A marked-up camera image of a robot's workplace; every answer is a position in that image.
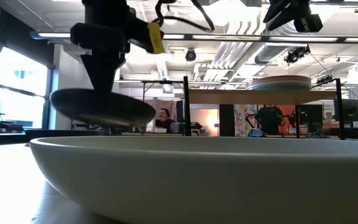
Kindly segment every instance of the camera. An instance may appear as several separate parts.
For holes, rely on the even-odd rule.
[[[188,62],[194,62],[196,60],[196,52],[194,49],[188,49],[186,53],[186,61]]]
[[[309,45],[307,47],[297,47],[294,51],[289,52],[288,55],[284,58],[284,61],[288,64],[296,63],[306,54],[310,54]]]

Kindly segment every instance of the cable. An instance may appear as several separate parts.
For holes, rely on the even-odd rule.
[[[326,67],[324,67],[324,65],[322,65],[322,64],[313,56],[313,54],[311,54],[311,53],[309,53],[309,54],[316,60],[317,63],[319,63],[319,64],[322,66],[322,68],[323,68],[326,72],[328,72],[332,77],[335,78],[335,76],[332,75],[332,73],[329,72],[328,69],[327,69]],[[348,87],[346,87],[346,86],[343,86],[343,87],[345,87],[345,89],[347,89],[347,90],[348,90],[349,92],[351,92],[355,97],[358,98],[358,96],[357,96],[356,94],[354,94],[354,92],[352,92]]]
[[[191,0],[191,2],[203,14],[206,22],[209,25],[209,28],[201,26],[195,22],[191,22],[188,19],[184,19],[184,18],[180,18],[180,17],[176,17],[176,16],[163,16],[161,13],[162,0],[158,0],[157,4],[155,5],[155,13],[157,14],[157,18],[154,19],[152,22],[158,21],[158,24],[160,25],[160,27],[162,27],[164,19],[172,19],[172,20],[184,22],[185,24],[191,25],[191,26],[193,26],[197,29],[200,29],[202,31],[205,31],[205,32],[213,32],[215,30],[215,25],[212,22],[211,18],[209,18],[209,16],[205,12],[205,10],[201,6],[201,4],[197,0]]]
[[[162,27],[164,24],[164,16],[161,13],[161,6],[162,6],[162,0],[158,0],[157,4],[155,5],[155,13],[157,15],[157,19],[153,20],[153,22],[157,22]]]

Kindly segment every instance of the stack of plates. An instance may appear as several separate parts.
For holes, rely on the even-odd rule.
[[[250,82],[246,90],[310,90],[311,80],[300,75],[279,75]]]

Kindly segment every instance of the monitor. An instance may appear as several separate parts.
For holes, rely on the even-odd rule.
[[[309,133],[321,130],[323,127],[323,106],[300,105],[299,120],[301,124],[308,125]]]
[[[338,100],[334,100],[335,120],[339,121]],[[344,122],[358,121],[358,100],[342,100],[342,115]]]

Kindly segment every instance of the table surface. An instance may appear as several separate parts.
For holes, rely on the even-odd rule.
[[[0,223],[123,224],[61,196],[24,144],[0,146]]]

